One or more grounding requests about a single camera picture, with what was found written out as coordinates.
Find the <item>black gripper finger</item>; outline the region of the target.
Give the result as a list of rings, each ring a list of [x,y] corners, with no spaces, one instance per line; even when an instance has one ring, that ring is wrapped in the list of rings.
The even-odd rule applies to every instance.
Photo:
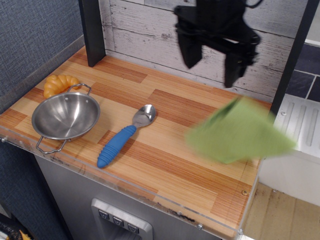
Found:
[[[193,68],[202,59],[202,44],[195,36],[178,34],[178,44],[184,64]]]
[[[247,61],[243,57],[232,53],[227,54],[224,61],[224,86],[231,88],[239,78],[244,76],[247,66]]]

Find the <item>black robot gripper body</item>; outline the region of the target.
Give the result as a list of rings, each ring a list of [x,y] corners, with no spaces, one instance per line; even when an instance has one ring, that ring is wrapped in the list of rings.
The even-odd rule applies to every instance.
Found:
[[[247,8],[254,9],[260,3],[198,0],[195,6],[178,5],[173,10],[178,19],[176,32],[195,36],[202,46],[240,56],[248,66],[253,65],[261,38],[245,23],[244,14]]]

